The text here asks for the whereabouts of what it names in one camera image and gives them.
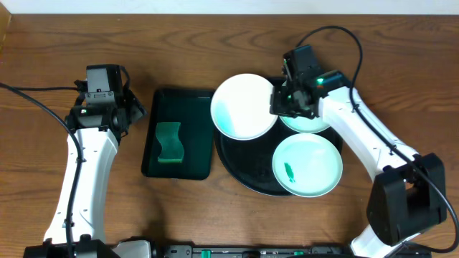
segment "white plate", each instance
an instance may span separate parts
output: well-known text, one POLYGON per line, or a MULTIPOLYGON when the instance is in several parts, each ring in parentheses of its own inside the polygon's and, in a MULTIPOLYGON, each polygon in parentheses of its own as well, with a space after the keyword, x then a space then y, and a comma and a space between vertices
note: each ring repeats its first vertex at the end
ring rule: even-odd
POLYGON ((317 197, 331 191, 343 173, 338 150, 325 138, 299 133, 275 149, 274 176, 285 190, 302 197, 317 197))
POLYGON ((235 75, 215 91, 210 114, 217 129, 235 140, 252 140, 275 124, 270 114, 273 85, 258 75, 235 75))

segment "white bowl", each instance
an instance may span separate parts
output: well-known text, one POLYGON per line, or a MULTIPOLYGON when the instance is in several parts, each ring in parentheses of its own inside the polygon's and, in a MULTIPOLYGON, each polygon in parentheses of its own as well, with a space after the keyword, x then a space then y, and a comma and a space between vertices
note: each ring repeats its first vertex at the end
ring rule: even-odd
POLYGON ((210 114, 215 127, 229 138, 252 140, 272 128, 277 115, 270 114, 273 85, 259 75, 235 75, 215 91, 210 114))

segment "round black tray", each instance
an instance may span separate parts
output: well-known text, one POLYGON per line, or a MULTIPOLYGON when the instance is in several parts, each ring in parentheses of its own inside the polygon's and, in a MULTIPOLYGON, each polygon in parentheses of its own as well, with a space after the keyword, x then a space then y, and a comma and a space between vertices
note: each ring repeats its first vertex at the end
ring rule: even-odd
MULTIPOLYGON (((271 196, 290 196, 274 177, 272 159, 278 145, 296 133, 279 118, 266 134, 254 140, 233 140, 215 130, 215 145, 223 166, 244 186, 271 196)), ((328 128, 316 135, 329 140, 341 153, 343 139, 335 130, 328 128)))

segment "green object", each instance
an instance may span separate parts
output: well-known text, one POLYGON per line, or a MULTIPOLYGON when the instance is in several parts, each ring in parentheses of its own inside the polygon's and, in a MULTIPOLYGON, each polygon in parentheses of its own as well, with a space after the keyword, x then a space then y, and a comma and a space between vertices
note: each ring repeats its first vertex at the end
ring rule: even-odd
POLYGON ((284 163, 285 172, 287 173, 288 178, 291 183, 295 183, 295 174, 293 173, 292 167, 288 163, 284 163))
POLYGON ((193 180, 209 176, 214 140, 214 123, 210 116, 213 93, 213 90, 169 88, 155 91, 143 153, 144 176, 193 180), (156 130, 161 130, 164 122, 180 123, 178 139, 184 149, 182 162, 160 162, 158 159, 164 147, 156 130))
POLYGON ((211 256, 210 250, 202 250, 201 258, 210 258, 210 256, 211 256))
POLYGON ((159 163, 181 163, 184 147, 179 139, 180 122, 161 122, 156 125, 156 138, 161 144, 159 163))

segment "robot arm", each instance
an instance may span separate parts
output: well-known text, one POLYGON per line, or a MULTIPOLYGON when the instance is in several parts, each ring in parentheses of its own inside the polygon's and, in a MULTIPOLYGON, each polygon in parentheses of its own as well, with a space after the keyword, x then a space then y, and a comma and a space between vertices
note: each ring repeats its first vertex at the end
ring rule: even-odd
POLYGON ((369 225, 351 243, 355 255, 385 257, 402 242, 446 220, 446 207, 431 186, 392 153, 354 108, 391 145, 422 168, 445 194, 444 167, 435 154, 421 157, 391 133, 363 103, 357 90, 349 87, 348 79, 339 71, 322 70, 311 46, 285 54, 283 71, 287 83, 274 87, 270 112, 289 117, 321 117, 355 152, 374 182, 366 211, 369 225), (356 107, 351 104, 350 90, 356 107), (405 182, 413 183, 413 187, 406 189, 405 182))
MULTIPOLYGON (((116 64, 87 67, 87 80, 75 81, 80 96, 65 118, 82 149, 82 165, 72 207, 72 244, 80 257, 151 257, 146 241, 126 242, 111 250, 104 244, 103 216, 110 168, 122 134, 146 114, 129 90, 129 76, 116 64), (121 71, 127 81, 122 85, 121 71)), ((76 146, 69 136, 67 169, 59 203, 42 246, 27 247, 24 257, 59 257, 67 250, 66 213, 76 173, 76 146)))
MULTIPOLYGON (((356 103, 359 104, 360 111, 365 115, 369 122, 386 138, 396 145, 407 157, 414 160, 417 152, 405 145, 385 125, 370 111, 363 103, 357 90, 353 89, 356 103)), ((391 166, 398 168, 404 162, 399 156, 394 155, 389 147, 386 146, 369 128, 362 119, 353 111, 349 99, 349 88, 340 87, 332 90, 325 98, 320 98, 318 103, 318 115, 328 123, 351 147, 359 160, 364 164, 366 171, 372 181, 377 174, 383 172, 384 167, 391 166)))
MULTIPOLYGON (((82 163, 77 193, 73 204, 72 235, 79 240, 82 235, 105 242, 103 215, 108 175, 113 159, 118 151, 118 141, 111 132, 99 131, 98 128, 77 130, 75 136, 80 143, 85 162, 82 163)), ((44 235, 44 241, 50 239, 53 244, 66 243, 65 214, 75 177, 75 144, 69 137, 67 169, 57 205, 55 217, 44 235)))

